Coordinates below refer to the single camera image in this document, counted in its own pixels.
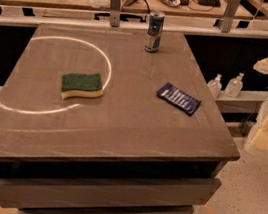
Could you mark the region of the blue rxbar blueberry wrapper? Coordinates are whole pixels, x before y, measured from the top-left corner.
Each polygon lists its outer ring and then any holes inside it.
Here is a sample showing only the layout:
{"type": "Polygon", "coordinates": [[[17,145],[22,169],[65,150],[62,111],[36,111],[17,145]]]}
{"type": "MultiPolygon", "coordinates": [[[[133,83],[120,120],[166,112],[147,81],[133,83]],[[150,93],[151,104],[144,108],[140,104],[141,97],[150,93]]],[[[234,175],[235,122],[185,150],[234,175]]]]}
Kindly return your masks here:
{"type": "Polygon", "coordinates": [[[181,109],[188,116],[193,115],[201,103],[200,100],[197,100],[188,93],[183,92],[183,90],[173,86],[170,82],[164,84],[157,91],[156,95],[176,108],[181,109]]]}

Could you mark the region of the green and yellow sponge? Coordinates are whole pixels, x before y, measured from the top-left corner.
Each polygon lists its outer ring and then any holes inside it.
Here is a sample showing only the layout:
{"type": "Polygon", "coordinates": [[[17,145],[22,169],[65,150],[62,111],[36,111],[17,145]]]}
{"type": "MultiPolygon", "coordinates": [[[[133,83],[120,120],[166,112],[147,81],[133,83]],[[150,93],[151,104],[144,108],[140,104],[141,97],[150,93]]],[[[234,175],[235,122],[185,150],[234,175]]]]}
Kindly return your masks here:
{"type": "Polygon", "coordinates": [[[103,85],[100,73],[82,74],[68,73],[61,79],[62,100],[71,97],[97,98],[103,95],[103,85]]]}

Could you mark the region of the clear sanitizer bottle right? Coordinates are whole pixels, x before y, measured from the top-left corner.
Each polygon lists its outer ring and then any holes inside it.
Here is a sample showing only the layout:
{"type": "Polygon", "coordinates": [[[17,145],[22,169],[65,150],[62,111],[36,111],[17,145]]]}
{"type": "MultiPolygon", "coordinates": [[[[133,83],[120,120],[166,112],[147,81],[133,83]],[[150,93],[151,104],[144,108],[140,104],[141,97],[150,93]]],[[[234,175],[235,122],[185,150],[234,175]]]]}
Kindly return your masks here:
{"type": "Polygon", "coordinates": [[[238,74],[237,77],[231,79],[225,88],[225,93],[231,97],[237,97],[243,87],[243,73],[238,74]]]}

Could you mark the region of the clear sanitizer bottle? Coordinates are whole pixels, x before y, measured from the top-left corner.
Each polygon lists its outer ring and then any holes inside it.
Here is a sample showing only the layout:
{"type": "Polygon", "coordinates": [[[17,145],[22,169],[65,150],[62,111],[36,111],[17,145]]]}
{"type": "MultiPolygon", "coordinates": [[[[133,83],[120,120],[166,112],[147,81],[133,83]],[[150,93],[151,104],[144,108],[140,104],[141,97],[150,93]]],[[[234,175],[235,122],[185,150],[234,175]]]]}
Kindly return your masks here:
{"type": "Polygon", "coordinates": [[[222,75],[218,74],[215,78],[208,82],[207,86],[209,87],[211,94],[213,97],[218,97],[218,93],[221,91],[222,84],[221,84],[222,75]]]}
{"type": "Polygon", "coordinates": [[[225,88],[225,93],[231,97],[237,97],[243,87],[243,73],[238,74],[237,77],[231,79],[225,88]]]}

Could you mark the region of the clear sanitizer bottle left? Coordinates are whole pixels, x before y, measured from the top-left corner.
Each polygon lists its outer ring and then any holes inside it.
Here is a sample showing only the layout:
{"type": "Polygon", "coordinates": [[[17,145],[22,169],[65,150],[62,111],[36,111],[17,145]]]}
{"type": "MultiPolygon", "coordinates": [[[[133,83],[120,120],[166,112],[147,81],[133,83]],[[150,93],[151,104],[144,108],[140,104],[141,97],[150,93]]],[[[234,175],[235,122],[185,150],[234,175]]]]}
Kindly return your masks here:
{"type": "Polygon", "coordinates": [[[218,74],[215,78],[208,82],[207,86],[209,87],[211,94],[213,97],[218,97],[218,93],[221,91],[222,84],[221,84],[222,75],[218,74]]]}

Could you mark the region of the blue energy drink can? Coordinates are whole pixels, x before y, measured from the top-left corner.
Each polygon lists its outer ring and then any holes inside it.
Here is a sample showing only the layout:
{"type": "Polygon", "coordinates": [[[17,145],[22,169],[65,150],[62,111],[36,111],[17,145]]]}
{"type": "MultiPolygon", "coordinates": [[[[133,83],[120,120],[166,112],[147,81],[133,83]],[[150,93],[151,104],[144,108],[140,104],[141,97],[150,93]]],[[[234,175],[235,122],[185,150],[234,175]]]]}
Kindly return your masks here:
{"type": "Polygon", "coordinates": [[[156,53],[159,48],[159,42],[162,36],[164,23],[164,12],[155,10],[149,15],[149,28],[147,29],[144,49],[149,53],[156,53]]]}

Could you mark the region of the grey drawer cabinet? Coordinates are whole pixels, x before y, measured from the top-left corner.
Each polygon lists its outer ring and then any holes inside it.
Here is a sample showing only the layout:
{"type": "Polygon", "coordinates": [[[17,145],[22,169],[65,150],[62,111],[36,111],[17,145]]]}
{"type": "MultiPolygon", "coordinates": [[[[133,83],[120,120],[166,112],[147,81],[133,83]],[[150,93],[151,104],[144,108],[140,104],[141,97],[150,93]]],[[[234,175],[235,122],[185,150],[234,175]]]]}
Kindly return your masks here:
{"type": "Polygon", "coordinates": [[[0,179],[219,179],[240,155],[185,36],[144,41],[38,27],[0,93],[0,179]],[[68,73],[100,73],[103,95],[62,100],[68,73]],[[193,115],[157,97],[167,82],[200,100],[193,115]]]}

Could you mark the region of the top grey drawer front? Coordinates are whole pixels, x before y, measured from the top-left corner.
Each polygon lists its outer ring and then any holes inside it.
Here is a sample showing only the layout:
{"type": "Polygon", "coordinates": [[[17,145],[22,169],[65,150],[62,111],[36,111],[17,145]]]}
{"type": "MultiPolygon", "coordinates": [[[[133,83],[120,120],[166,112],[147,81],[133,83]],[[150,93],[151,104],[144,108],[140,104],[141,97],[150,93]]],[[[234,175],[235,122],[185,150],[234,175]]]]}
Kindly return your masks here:
{"type": "Polygon", "coordinates": [[[94,208],[203,205],[219,179],[0,179],[1,207],[94,208]]]}

